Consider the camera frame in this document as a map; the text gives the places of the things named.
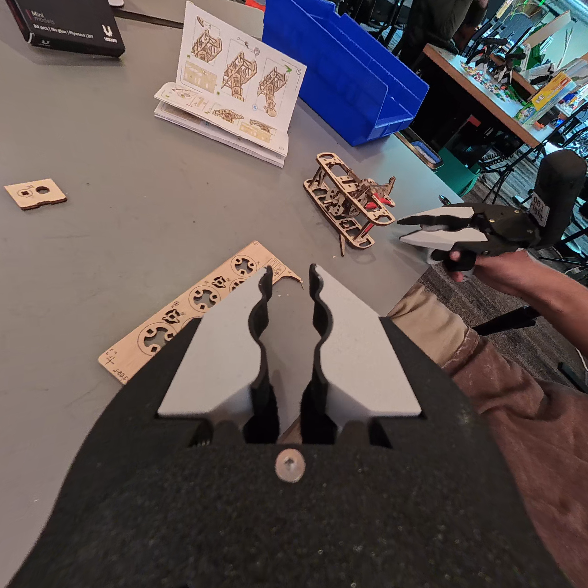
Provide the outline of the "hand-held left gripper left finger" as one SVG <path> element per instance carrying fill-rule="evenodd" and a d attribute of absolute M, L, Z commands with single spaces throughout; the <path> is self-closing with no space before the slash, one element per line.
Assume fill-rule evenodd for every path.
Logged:
<path fill-rule="evenodd" d="M 276 411 L 261 335 L 273 270 L 266 266 L 201 319 L 158 408 L 159 417 L 248 421 Z"/>

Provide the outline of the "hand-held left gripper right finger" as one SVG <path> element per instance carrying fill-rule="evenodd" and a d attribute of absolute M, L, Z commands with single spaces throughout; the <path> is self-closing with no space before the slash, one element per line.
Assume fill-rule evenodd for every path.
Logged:
<path fill-rule="evenodd" d="M 416 417 L 419 401 L 380 316 L 320 265 L 309 268 L 313 326 L 312 401 L 335 424 Z"/>

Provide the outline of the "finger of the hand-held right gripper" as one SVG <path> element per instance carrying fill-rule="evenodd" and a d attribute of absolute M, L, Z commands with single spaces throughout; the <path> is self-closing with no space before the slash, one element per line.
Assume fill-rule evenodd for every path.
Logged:
<path fill-rule="evenodd" d="M 485 233 L 471 227 L 450 231 L 435 228 L 434 230 L 420 229 L 400 237 L 400 241 L 417 247 L 449 252 L 458 243 L 486 243 Z"/>
<path fill-rule="evenodd" d="M 396 221 L 399 225 L 420 227 L 442 227 L 444 230 L 458 230 L 470 225 L 475 216 L 474 208 L 467 205 L 441 206 L 419 212 Z"/>

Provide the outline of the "wooden parts sheet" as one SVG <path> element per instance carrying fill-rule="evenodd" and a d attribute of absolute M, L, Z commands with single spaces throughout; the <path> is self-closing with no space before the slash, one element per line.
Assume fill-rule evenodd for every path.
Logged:
<path fill-rule="evenodd" d="M 283 278 L 303 284 L 301 277 L 255 240 L 107 349 L 99 356 L 99 364 L 126 384 L 191 320 L 202 318 L 265 267 L 272 269 L 273 284 Z"/>

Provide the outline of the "wooden model airplane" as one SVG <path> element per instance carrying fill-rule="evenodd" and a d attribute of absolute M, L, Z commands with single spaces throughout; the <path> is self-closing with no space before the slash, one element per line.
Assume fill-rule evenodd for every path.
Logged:
<path fill-rule="evenodd" d="M 303 186 L 338 233 L 341 255 L 345 255 L 346 246 L 369 249 L 375 243 L 370 231 L 396 220 L 391 199 L 396 178 L 391 177 L 384 184 L 362 179 L 332 152 L 317 154 L 316 163 L 316 172 Z"/>

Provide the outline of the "person's right forearm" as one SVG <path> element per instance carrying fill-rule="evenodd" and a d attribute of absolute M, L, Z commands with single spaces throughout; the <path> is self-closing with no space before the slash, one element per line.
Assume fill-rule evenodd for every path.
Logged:
<path fill-rule="evenodd" d="M 533 307 L 587 356 L 587 288 L 553 268 L 536 263 Z"/>

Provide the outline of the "grey desk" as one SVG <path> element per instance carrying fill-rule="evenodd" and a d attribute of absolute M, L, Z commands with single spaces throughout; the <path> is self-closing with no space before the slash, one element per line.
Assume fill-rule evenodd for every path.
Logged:
<path fill-rule="evenodd" d="M 396 177 L 394 215 L 459 197 L 395 136 L 350 147 L 298 101 L 283 168 L 156 118 L 182 31 L 117 19 L 120 60 L 28 45 L 1 1 L 1 587 L 32 549 L 85 437 L 121 388 L 98 358 L 257 240 L 281 279 L 262 336 L 281 431 L 299 414 L 318 334 L 317 263 L 385 316 L 426 271 L 408 227 L 347 249 L 303 182 L 333 151 Z M 52 179 L 67 201 L 21 210 L 4 186 Z"/>

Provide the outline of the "green container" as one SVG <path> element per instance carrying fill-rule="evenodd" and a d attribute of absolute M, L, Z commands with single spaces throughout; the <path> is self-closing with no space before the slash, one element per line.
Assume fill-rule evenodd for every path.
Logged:
<path fill-rule="evenodd" d="M 475 162 L 469 167 L 460 162 L 448 149 L 438 151 L 442 165 L 433 172 L 459 197 L 468 194 L 481 174 L 481 166 Z"/>

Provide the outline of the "person's beige pants leg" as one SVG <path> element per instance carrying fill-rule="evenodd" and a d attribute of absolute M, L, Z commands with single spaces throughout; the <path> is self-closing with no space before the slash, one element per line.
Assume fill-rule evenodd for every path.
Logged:
<path fill-rule="evenodd" d="M 437 365 L 455 367 L 468 359 L 479 338 L 437 297 L 415 284 L 388 318 Z"/>

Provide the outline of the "black tripod leg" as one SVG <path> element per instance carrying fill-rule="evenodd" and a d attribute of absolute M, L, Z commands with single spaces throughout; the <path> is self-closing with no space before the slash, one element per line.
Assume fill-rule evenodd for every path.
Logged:
<path fill-rule="evenodd" d="M 587 394 L 587 384 L 565 363 L 558 363 L 559 372 L 580 392 Z"/>
<path fill-rule="evenodd" d="M 500 332 L 523 329 L 535 326 L 536 320 L 540 316 L 540 312 L 533 309 L 533 307 L 523 306 L 473 327 L 473 330 L 481 336 L 489 336 Z"/>

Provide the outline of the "wooden background table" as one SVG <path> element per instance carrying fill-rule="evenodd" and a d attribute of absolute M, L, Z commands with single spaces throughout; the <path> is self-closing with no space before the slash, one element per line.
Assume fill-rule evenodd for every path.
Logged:
<path fill-rule="evenodd" d="M 481 107 L 499 120 L 527 146 L 536 148 L 540 143 L 547 141 L 549 135 L 553 133 L 554 129 L 548 126 L 536 129 L 532 124 L 521 124 L 517 119 L 514 119 L 514 115 L 520 107 L 511 100 L 499 99 L 468 75 L 462 65 L 465 62 L 464 57 L 453 55 L 449 51 L 430 44 L 425 46 L 423 55 L 458 83 Z"/>

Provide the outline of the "yellow toy box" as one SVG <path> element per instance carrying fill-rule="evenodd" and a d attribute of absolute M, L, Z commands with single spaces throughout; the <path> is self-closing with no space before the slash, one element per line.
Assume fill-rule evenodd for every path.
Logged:
<path fill-rule="evenodd" d="M 536 113 L 539 113 L 544 109 L 550 109 L 575 89 L 574 79 L 566 72 L 560 71 L 531 97 L 531 103 Z"/>

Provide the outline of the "blue plastic bin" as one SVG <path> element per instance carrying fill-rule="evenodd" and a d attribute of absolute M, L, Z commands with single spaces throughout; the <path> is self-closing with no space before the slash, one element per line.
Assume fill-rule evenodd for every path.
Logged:
<path fill-rule="evenodd" d="M 406 129 L 429 91 L 330 1 L 266 1 L 262 41 L 306 65 L 300 98 L 352 146 Z"/>

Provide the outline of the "person's brown garment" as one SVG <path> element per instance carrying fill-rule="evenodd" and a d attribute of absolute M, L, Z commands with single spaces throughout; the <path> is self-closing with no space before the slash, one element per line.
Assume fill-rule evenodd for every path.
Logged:
<path fill-rule="evenodd" d="M 472 329 L 442 367 L 489 425 L 556 563 L 587 587 L 587 396 L 537 380 Z"/>

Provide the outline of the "black cardboard kit box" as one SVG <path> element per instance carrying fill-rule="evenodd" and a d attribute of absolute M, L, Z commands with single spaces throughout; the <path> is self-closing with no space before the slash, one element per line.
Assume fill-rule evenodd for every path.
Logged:
<path fill-rule="evenodd" d="M 114 8 L 123 1 L 5 1 L 32 47 L 119 58 L 125 46 Z"/>

